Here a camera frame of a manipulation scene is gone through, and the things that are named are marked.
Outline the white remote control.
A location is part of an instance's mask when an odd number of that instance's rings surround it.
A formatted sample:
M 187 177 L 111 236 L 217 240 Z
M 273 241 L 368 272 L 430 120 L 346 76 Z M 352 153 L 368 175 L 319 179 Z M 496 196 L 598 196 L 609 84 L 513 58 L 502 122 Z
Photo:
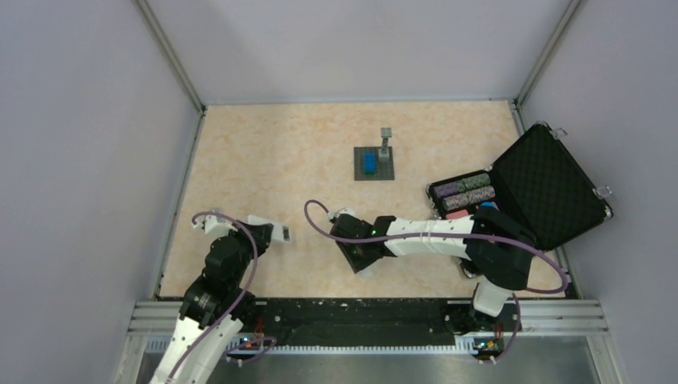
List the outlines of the white remote control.
M 285 223 L 276 222 L 272 219 L 263 218 L 252 214 L 248 216 L 247 223 L 254 226 L 271 225 L 272 228 L 270 237 L 272 241 L 284 243 L 292 242 L 291 228 Z

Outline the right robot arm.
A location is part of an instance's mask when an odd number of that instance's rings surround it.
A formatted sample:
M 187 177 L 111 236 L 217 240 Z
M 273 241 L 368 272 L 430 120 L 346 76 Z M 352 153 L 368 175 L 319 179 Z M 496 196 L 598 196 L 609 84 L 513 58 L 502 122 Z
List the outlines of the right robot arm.
M 469 307 L 469 320 L 489 330 L 501 320 L 505 301 L 525 290 L 536 252 L 535 235 L 490 206 L 454 219 L 413 221 L 379 216 L 373 223 L 349 213 L 331 219 L 330 237 L 354 272 L 384 257 L 444 255 L 471 262 L 481 281 Z

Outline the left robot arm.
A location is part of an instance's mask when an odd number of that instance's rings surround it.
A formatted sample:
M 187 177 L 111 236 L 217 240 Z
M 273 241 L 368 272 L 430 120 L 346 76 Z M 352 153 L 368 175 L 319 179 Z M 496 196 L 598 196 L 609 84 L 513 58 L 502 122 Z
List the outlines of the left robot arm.
M 180 306 L 170 343 L 150 381 L 205 383 L 240 330 L 256 321 L 254 295 L 241 288 L 253 256 L 271 240 L 242 232 L 214 240 L 201 275 L 189 286 Z

